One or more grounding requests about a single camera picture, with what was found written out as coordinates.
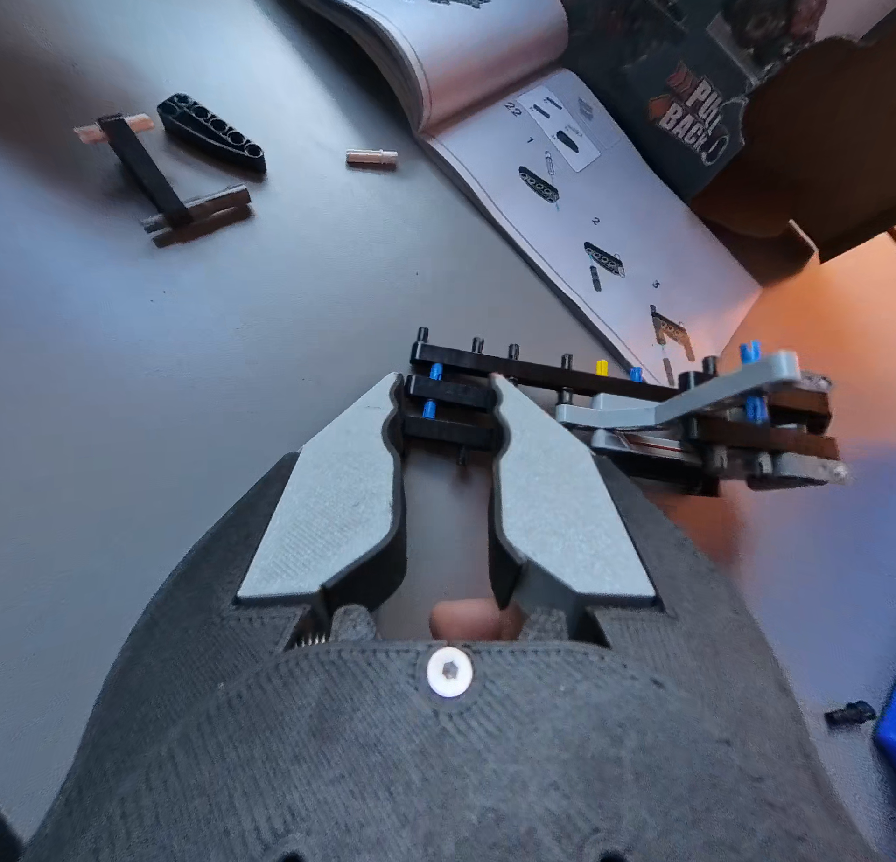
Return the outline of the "blue plastic bin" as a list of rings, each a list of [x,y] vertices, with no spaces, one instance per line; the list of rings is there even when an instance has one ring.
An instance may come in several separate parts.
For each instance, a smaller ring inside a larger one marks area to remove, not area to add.
[[[895,704],[896,690],[895,684],[892,684],[888,696],[881,707],[875,724],[874,743],[880,756],[888,764],[890,769],[895,772],[896,755],[895,755]]]

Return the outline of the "dark lego box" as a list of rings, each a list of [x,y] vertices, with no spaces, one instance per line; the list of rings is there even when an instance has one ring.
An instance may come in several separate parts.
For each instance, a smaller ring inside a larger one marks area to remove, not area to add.
[[[560,0],[563,57],[734,249],[894,237],[894,0]]]

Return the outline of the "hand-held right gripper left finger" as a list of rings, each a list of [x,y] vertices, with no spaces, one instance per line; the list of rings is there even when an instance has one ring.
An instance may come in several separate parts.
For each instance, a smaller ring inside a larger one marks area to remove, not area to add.
[[[382,605],[407,572],[403,376],[383,377],[300,449],[237,598]]]

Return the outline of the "lego instruction booklet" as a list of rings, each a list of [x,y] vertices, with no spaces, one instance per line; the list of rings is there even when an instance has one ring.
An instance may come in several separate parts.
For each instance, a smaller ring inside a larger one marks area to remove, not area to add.
[[[420,143],[644,379],[721,353],[756,280],[561,67],[561,0],[298,0],[375,62]]]

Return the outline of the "black lego subassembly pale pin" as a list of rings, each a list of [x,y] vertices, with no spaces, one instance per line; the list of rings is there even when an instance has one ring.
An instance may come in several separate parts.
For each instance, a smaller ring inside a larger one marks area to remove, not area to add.
[[[73,129],[84,145],[109,146],[124,171],[156,209],[141,227],[158,248],[200,239],[252,217],[252,197],[244,184],[183,198],[163,174],[138,135],[154,128],[147,114],[107,115]]]

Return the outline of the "black and grey lego assembly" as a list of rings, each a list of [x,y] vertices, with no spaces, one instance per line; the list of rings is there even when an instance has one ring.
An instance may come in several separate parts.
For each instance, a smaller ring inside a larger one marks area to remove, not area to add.
[[[505,357],[484,353],[476,337],[469,352],[428,341],[419,330],[405,379],[401,430],[407,439],[496,453],[502,439],[496,391],[487,377],[556,393],[554,419],[585,439],[591,452],[626,476],[716,498],[724,481],[755,490],[847,485],[851,474],[828,430],[831,382],[801,368],[790,351],[765,354],[743,343],[738,368],[722,372],[719,358],[676,374],[671,386],[628,377],[523,361],[513,344]]]

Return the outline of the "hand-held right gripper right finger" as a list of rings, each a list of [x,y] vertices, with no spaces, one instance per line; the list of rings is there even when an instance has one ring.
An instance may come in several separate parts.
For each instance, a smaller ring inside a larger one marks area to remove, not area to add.
[[[493,374],[489,578],[500,607],[650,607],[658,593],[588,447]]]

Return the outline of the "black curved lego beam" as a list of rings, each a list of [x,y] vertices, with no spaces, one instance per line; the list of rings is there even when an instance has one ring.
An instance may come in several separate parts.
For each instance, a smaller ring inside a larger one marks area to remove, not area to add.
[[[201,153],[255,174],[266,174],[263,149],[189,95],[173,94],[157,106],[164,129]]]

